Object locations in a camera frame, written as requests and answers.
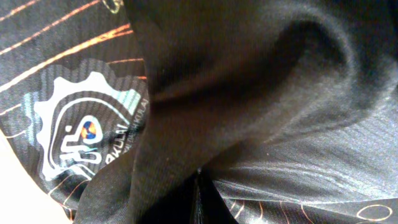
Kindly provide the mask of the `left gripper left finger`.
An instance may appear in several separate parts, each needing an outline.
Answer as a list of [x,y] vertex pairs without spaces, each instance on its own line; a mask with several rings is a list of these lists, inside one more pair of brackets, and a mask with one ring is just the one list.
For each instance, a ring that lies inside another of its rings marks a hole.
[[193,174],[148,209],[139,224],[190,224],[197,199],[197,175]]

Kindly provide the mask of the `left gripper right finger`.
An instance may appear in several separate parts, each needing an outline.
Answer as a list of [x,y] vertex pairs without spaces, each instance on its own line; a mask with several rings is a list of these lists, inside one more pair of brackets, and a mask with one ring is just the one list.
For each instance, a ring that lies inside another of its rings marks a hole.
[[217,191],[209,173],[198,175],[199,224],[238,224]]

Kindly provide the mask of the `black orange-patterned cycling jersey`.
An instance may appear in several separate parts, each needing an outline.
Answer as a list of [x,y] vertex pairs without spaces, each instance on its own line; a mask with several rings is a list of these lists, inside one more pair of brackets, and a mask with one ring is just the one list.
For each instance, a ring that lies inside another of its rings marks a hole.
[[397,222],[397,2],[1,1],[1,131],[73,223],[209,173],[237,223]]

